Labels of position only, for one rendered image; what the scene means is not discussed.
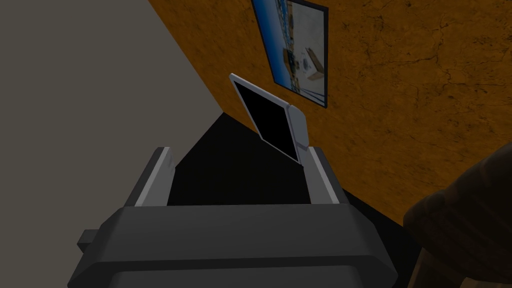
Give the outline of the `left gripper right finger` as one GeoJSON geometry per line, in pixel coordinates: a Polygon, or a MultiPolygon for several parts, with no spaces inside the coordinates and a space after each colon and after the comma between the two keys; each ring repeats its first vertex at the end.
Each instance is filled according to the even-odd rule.
{"type": "Polygon", "coordinates": [[[322,149],[309,146],[303,157],[303,171],[310,202],[312,204],[349,204],[322,149]]]}

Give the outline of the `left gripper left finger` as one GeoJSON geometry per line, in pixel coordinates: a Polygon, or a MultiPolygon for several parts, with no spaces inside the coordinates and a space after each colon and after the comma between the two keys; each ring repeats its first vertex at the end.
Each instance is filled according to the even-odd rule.
{"type": "Polygon", "coordinates": [[[154,207],[168,204],[176,164],[170,147],[157,147],[129,194],[125,207],[154,207]]]}

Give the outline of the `white microwave with black door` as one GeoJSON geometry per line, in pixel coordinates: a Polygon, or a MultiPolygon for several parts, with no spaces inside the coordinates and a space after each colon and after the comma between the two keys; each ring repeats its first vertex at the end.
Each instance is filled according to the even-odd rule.
{"type": "Polygon", "coordinates": [[[303,112],[234,73],[229,79],[260,138],[303,166],[309,148],[303,112]]]}

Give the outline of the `framed blue and white picture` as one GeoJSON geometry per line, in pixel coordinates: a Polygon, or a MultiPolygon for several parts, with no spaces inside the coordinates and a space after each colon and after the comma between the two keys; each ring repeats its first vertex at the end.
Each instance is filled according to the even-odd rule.
{"type": "Polygon", "coordinates": [[[328,106],[329,9],[307,0],[250,0],[275,84],[328,106]]]}

